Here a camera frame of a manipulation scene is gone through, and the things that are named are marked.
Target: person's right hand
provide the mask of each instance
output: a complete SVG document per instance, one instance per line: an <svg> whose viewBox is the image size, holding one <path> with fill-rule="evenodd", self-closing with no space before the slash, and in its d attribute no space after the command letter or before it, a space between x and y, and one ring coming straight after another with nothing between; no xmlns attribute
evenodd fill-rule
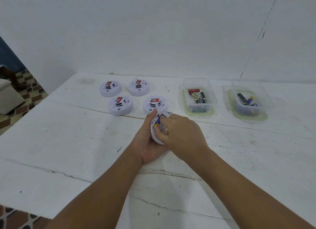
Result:
<svg viewBox="0 0 316 229"><path fill-rule="evenodd" d="M160 122L167 127L168 134L154 127L157 138L185 162L205 149L209 150L200 127L194 121L171 114L169 117L160 117Z"/></svg>

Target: white wall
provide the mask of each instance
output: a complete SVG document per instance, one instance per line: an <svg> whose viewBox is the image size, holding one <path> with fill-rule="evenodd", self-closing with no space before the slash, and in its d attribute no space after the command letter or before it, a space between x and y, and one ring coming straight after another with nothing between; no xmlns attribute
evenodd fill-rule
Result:
<svg viewBox="0 0 316 229"><path fill-rule="evenodd" d="M242 78L316 83L316 0L276 0Z"/></svg>
<svg viewBox="0 0 316 229"><path fill-rule="evenodd" d="M0 0L0 35L50 93L74 72L239 78L274 0Z"/></svg>

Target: leg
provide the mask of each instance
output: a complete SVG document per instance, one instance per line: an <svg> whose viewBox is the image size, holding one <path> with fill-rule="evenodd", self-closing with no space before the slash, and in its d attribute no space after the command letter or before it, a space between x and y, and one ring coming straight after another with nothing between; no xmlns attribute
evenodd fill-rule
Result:
<svg viewBox="0 0 316 229"><path fill-rule="evenodd" d="M17 89L26 89L25 85L18 82L18 79L16 78L15 73L10 71L5 66L2 66L0 68L0 75L8 77L11 80L11 84L15 86Z"/></svg>

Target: person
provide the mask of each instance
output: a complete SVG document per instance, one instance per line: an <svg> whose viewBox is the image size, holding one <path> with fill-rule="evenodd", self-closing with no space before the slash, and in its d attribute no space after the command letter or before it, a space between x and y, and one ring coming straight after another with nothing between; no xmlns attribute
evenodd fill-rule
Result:
<svg viewBox="0 0 316 229"><path fill-rule="evenodd" d="M156 136L165 145L155 143L149 128L156 113L155 109L147 115L116 162L74 198L45 229L115 228L140 168L167 149L212 188L241 229L314 228L222 160L208 147L200 127L187 117L176 114L161 117L168 135L155 127Z"/></svg>
<svg viewBox="0 0 316 229"><path fill-rule="evenodd" d="M0 65L0 75L5 76L10 79L11 84L16 88L16 89L26 89L26 86L19 83L18 79L16 78L16 75L14 72L12 72L10 69L8 69L5 65L1 64Z"/></svg>

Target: forearm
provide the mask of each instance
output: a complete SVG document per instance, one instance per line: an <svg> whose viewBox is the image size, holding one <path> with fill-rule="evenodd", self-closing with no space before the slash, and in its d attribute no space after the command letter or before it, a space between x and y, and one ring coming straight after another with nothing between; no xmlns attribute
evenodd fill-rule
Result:
<svg viewBox="0 0 316 229"><path fill-rule="evenodd" d="M138 171L139 155L127 148L94 183L73 199L46 229L115 228Z"/></svg>
<svg viewBox="0 0 316 229"><path fill-rule="evenodd" d="M188 164L212 188L240 228L314 228L213 151L203 150Z"/></svg>

